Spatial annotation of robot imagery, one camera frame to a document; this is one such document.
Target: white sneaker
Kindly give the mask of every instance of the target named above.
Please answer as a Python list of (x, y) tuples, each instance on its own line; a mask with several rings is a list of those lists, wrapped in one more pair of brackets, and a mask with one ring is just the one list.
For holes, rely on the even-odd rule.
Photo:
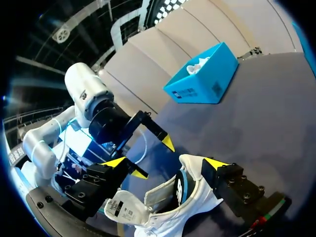
[(195, 181), (195, 187), (187, 200), (178, 208), (164, 212), (161, 210), (170, 202), (175, 176), (169, 181), (146, 192), (144, 203), (132, 193), (121, 190), (110, 199), (104, 208), (105, 215), (116, 222), (134, 225), (135, 237), (181, 237), (186, 221), (195, 214), (207, 212), (223, 200), (217, 199), (212, 189), (201, 175), (204, 157), (181, 155), (181, 170)]

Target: blue box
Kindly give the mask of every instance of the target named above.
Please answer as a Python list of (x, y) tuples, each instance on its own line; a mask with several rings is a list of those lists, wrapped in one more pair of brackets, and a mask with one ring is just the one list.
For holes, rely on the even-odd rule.
[[(206, 57), (210, 58), (196, 74), (187, 72), (188, 65)], [(218, 104), (237, 67), (237, 59), (222, 42), (188, 61), (163, 90), (177, 103)]]

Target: ceiling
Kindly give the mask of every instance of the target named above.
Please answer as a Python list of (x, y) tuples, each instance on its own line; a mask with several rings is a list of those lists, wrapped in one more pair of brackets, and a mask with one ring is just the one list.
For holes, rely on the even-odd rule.
[(148, 10), (157, 1), (162, 0), (57, 0), (16, 48), (6, 117), (70, 104), (66, 70), (76, 62), (95, 71), (104, 66), (118, 45), (153, 25)]

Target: gray tabletop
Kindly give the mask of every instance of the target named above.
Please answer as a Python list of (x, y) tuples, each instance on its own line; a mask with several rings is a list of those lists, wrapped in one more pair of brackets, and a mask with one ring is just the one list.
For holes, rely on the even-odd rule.
[[(176, 104), (170, 101), (156, 122), (171, 136), (169, 152), (146, 132), (148, 155), (140, 166), (148, 180), (128, 177), (123, 188), (140, 200), (146, 191), (171, 178), (180, 167), (180, 154), (236, 162), (256, 185), (288, 194), (293, 219), (315, 181), (316, 79), (302, 53), (266, 55), (243, 61), (221, 103)], [(139, 138), (128, 152), (138, 160), (144, 151)], [(235, 236), (242, 220), (223, 203), (191, 218), (183, 236)], [(125, 227), (125, 236), (134, 228)]]

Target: shoe insole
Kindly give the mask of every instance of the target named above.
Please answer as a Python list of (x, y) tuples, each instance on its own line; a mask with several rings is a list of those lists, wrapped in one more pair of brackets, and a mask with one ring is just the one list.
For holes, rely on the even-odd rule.
[(174, 181), (171, 201), (159, 213), (172, 211), (181, 206), (192, 194), (194, 187), (195, 181), (193, 178), (185, 173), (184, 170), (178, 170)]

